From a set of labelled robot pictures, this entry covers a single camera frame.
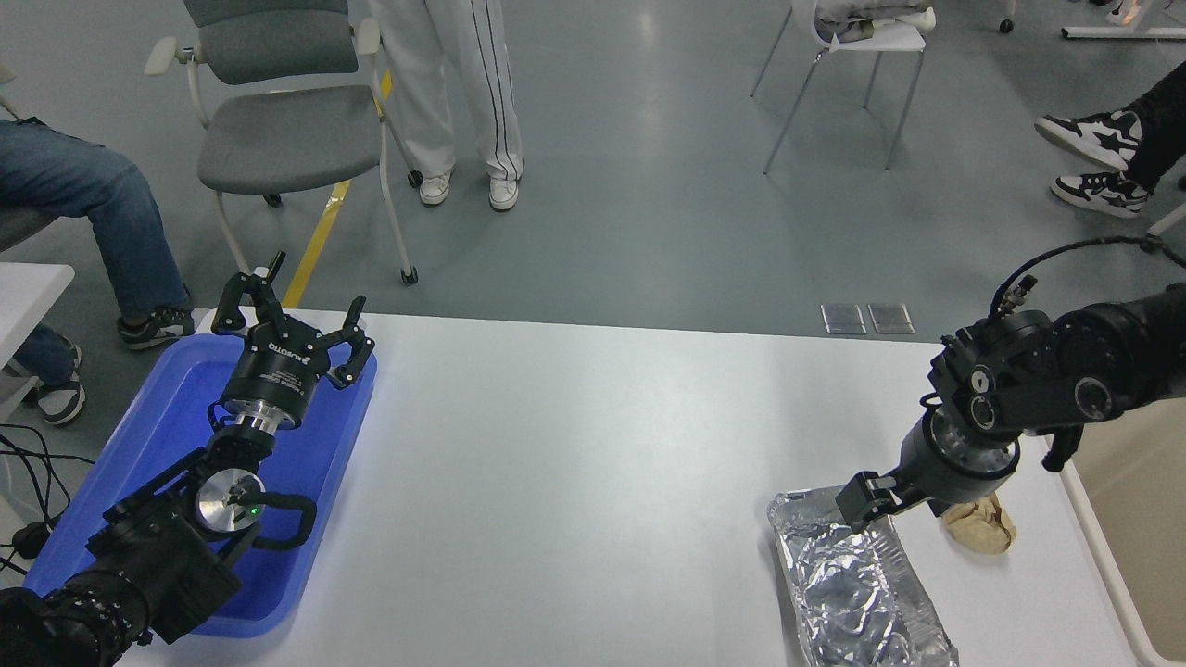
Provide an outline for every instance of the chair leg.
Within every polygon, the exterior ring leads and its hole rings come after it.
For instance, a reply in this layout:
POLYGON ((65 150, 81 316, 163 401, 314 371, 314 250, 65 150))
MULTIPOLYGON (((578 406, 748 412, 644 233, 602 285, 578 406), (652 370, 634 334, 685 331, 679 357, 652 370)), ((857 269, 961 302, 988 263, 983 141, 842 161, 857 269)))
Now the chair leg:
POLYGON ((251 273, 250 267, 247 266, 247 260, 243 259, 243 249, 240 247, 238 240, 235 239, 235 234, 231 233, 230 223, 227 222, 227 209, 222 205, 222 192, 217 190, 215 190, 215 214, 218 215, 218 227, 222 228, 227 246, 230 247, 230 254, 235 255, 235 263, 238 265, 238 269, 243 273, 251 273))
POLYGON ((799 110, 799 102, 803 101, 803 94, 808 91, 808 83, 811 82, 811 75, 815 74, 815 66, 820 64, 820 58, 827 52, 827 49, 821 50, 816 53, 816 59, 811 62, 811 69, 808 70, 808 77, 803 80, 803 88, 799 88, 799 95, 795 99, 795 106, 791 107, 791 113, 786 116, 786 122, 783 123, 783 132, 778 135, 778 140, 774 141, 774 150, 770 152, 770 158, 766 160, 766 166, 761 169, 761 173, 770 172, 770 165, 774 161, 774 155, 778 154, 779 146, 783 145, 783 138, 786 136, 786 131, 791 128, 791 121, 795 120, 795 113, 799 110))
POLYGON ((898 139, 901 138, 901 128, 906 125, 906 112, 910 110, 910 102, 914 99, 914 87, 918 85, 918 75, 923 71, 923 57, 926 51, 918 52, 918 64, 914 66, 914 77, 910 80, 910 91, 906 93, 906 106, 901 109, 901 119, 898 120, 898 132, 893 135, 893 144, 890 145, 890 157, 886 158, 886 169, 890 169, 890 163, 893 161, 893 152, 898 148, 898 139))
POLYGON ((383 192, 383 203, 387 205, 387 216, 395 231, 395 247, 400 253, 400 279, 403 280, 404 285, 415 285, 420 277, 416 275, 416 267, 412 266, 412 260, 408 259, 408 248, 403 244, 403 230, 400 228, 400 218, 395 215, 395 204, 391 203, 391 186, 387 182, 387 128, 380 128, 380 136, 378 183, 380 190, 383 192))
POLYGON ((878 59, 873 61, 873 74, 869 76, 869 87, 865 89, 865 101, 861 102, 862 109, 869 108, 869 96, 873 95, 873 80, 878 77, 879 66, 881 66, 881 51, 878 51, 878 59))
POLYGON ((774 38, 774 43, 770 45, 770 53, 766 53, 766 62, 761 64, 761 71, 758 72, 758 81, 753 82, 753 88, 750 89, 750 96, 758 91, 758 87, 761 85, 761 77, 766 76, 766 68, 770 66, 770 59, 774 57, 774 50, 778 49, 778 43, 783 40, 783 33, 786 32, 786 24, 791 21, 791 13, 795 11, 795 5, 791 4, 786 9, 786 18, 783 19, 783 27, 778 30, 778 37, 774 38))

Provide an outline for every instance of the chair backrest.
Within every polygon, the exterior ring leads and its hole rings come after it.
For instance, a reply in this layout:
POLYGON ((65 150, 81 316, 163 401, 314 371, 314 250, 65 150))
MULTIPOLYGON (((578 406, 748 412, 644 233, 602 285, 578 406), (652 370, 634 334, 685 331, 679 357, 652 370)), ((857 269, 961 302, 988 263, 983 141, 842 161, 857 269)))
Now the chair backrest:
POLYGON ((185 0, 223 83, 358 71, 347 0, 185 0))
POLYGON ((799 28, 811 36, 817 46, 828 46, 828 43, 820 38, 820 31, 815 24, 818 4, 820 0, 791 0, 791 7, 793 7, 791 15, 795 17, 795 23, 798 24, 799 28))

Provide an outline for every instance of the chair armrest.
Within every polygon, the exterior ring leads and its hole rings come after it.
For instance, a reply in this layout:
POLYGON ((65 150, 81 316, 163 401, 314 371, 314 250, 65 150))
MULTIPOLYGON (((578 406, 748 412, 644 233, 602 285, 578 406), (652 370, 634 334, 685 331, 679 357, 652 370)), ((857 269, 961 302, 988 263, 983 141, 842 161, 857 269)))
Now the chair armrest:
POLYGON ((173 64, 173 61, 179 63, 185 62, 181 50, 177 47, 177 38, 162 37, 152 47, 152 53, 148 53, 148 62, 145 63, 145 74, 148 76, 160 76, 168 71, 168 66, 173 64))
POLYGON ((355 51, 359 56, 374 56, 380 47, 378 19, 368 17, 355 30, 355 51))

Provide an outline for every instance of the black cable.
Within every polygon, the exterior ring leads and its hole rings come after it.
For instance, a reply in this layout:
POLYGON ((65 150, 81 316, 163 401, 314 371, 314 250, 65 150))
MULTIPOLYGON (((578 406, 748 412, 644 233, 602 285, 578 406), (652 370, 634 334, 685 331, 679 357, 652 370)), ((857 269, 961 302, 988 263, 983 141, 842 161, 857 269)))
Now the black cable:
MULTIPOLYGON (((30 450, 24 450, 24 451, 30 452, 30 456, 34 456, 38 460, 42 462, 42 465, 45 466, 45 512, 46 512, 46 514, 50 510, 50 494, 53 493, 52 482, 57 482, 58 483, 58 488, 62 489, 62 494, 66 496, 66 504, 69 506, 70 504, 70 491, 66 489, 66 485, 62 483, 62 478, 58 477, 58 471, 53 469, 53 464, 50 463, 50 459, 49 459, 50 447, 45 443, 45 438, 42 437, 42 432, 38 431, 37 428, 33 428, 33 427, 30 427, 30 426, 23 426, 20 424, 7 424, 6 426, 9 426, 12 428, 24 428, 26 431, 32 431, 33 434, 37 436, 37 439, 40 440, 40 443, 42 443, 42 452, 44 452, 44 456, 39 455, 39 453, 36 453, 36 452, 31 452, 30 450)), ((17 445, 14 445, 12 443, 12 440, 9 440, 8 438, 6 438, 4 436, 0 436, 0 442, 4 442, 6 445, 8 445, 11 447, 15 447, 17 446, 17 445)))
POLYGON ((25 570, 20 565, 17 565, 15 563, 12 561, 12 557, 14 555, 17 555, 15 547, 13 547, 11 552, 8 552, 8 558, 0 557, 0 572, 4 572, 5 568, 8 568, 18 572, 21 577, 28 574, 28 570, 25 570))
POLYGON ((1169 248, 1169 246, 1167 246, 1166 242, 1162 241, 1158 236, 1153 236, 1153 235, 1147 235, 1147 236, 1099 236, 1097 239, 1088 239, 1086 241, 1077 241, 1075 243, 1069 243, 1066 246, 1060 246, 1058 248, 1054 248, 1053 250, 1047 250, 1047 252, 1038 255, 1037 258, 1033 258, 1032 260, 1027 261, 1026 263, 1021 265, 1020 267, 1018 267, 1018 269, 1014 271, 1009 275, 1009 278, 1007 278, 1005 280, 1005 282, 1001 284, 1000 287, 997 287, 996 293, 993 294, 993 303, 991 303, 991 305, 988 309, 988 317, 989 317, 989 319, 991 319, 994 317, 999 317, 997 310, 1001 307, 1001 303, 1005 300, 1006 293, 1008 293, 1009 287, 1013 286, 1013 282, 1018 278, 1020 278, 1022 274, 1025 274, 1025 272, 1029 271, 1031 268, 1038 266, 1039 263, 1041 263, 1041 262, 1044 262, 1044 261, 1046 261, 1046 260, 1048 260, 1048 259, 1051 259, 1053 256, 1060 255, 1060 254, 1070 252, 1070 250, 1077 250, 1079 248, 1088 248, 1088 247, 1091 247, 1091 246, 1107 246, 1107 244, 1111 244, 1111 243, 1128 243, 1128 244, 1131 244, 1131 246, 1140 246, 1142 250, 1148 252, 1148 253, 1152 253, 1153 250, 1161 250, 1161 254, 1166 255, 1166 258, 1168 258, 1169 261, 1177 263, 1178 266, 1180 266, 1182 268, 1186 268, 1186 259, 1182 259, 1181 255, 1179 255, 1178 253, 1175 253, 1174 250, 1172 250, 1169 248))
POLYGON ((42 485, 37 483, 37 472, 33 470, 33 465, 28 463, 28 450, 24 447, 18 447, 8 438, 0 436, 0 443, 13 449, 12 452, 4 452, 9 455, 15 455, 20 458, 20 462, 25 464, 25 470, 28 471, 28 481, 33 483, 33 494, 37 496, 37 504, 42 510, 42 521, 50 520, 50 502, 42 495, 42 485))
POLYGON ((44 510, 44 514, 49 515, 50 489, 51 489, 51 487, 50 487, 50 477, 52 477, 53 481, 57 482, 58 488, 62 490, 62 495, 64 495, 65 498, 66 498, 66 507, 69 507, 70 503, 74 501, 74 498, 70 496, 70 490, 66 488, 65 483, 62 482, 62 477, 58 476, 58 471, 53 468, 53 464, 51 463, 52 459, 78 460, 78 462, 87 463, 87 464, 90 464, 90 465, 94 465, 95 462, 91 460, 91 459, 89 459, 89 458, 81 457, 81 456, 50 453, 50 447, 46 444, 45 438, 42 436, 42 432, 38 431, 37 428, 31 427, 31 426, 24 426, 21 424, 0 424, 0 427, 20 428, 20 430, 24 430, 24 431, 31 431, 34 436, 37 436, 37 439, 38 439, 38 442, 42 445, 42 451, 40 452, 36 452, 33 450, 27 450, 25 447, 21 447, 19 445, 14 444, 12 440, 9 440, 8 438, 6 438, 5 436, 0 434, 0 442, 2 442, 6 446, 8 446, 9 449, 13 450, 12 452, 0 451, 0 455, 5 455, 5 456, 13 456, 13 455, 15 455, 15 456, 32 456, 32 457, 37 458, 38 460, 40 460, 42 465, 45 466, 45 470, 46 470, 45 485, 46 485, 46 488, 45 488, 45 506, 44 506, 45 510, 44 510))

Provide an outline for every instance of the blue tray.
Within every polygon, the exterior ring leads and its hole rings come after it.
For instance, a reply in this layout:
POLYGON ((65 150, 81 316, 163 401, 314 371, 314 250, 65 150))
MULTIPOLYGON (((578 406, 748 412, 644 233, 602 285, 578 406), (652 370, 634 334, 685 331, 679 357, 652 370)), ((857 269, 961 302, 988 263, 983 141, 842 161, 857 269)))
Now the blue tray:
MULTIPOLYGON (((206 406, 222 395, 242 351, 242 339, 213 335, 183 338, 165 350, 33 563, 26 587, 44 596, 94 563, 85 544, 106 525, 103 512, 206 444, 212 433, 206 406)), ((349 350, 340 345, 330 352, 339 364, 349 350)), ((317 502, 313 533, 292 551, 248 551, 234 568, 243 587, 195 633, 259 636, 280 623, 300 599, 375 388, 376 367, 371 357, 358 382, 342 392, 323 380, 301 426, 276 432, 275 452, 263 459, 260 477, 269 491, 302 494, 317 502)), ((262 534, 292 535, 296 515, 264 512, 262 534)))

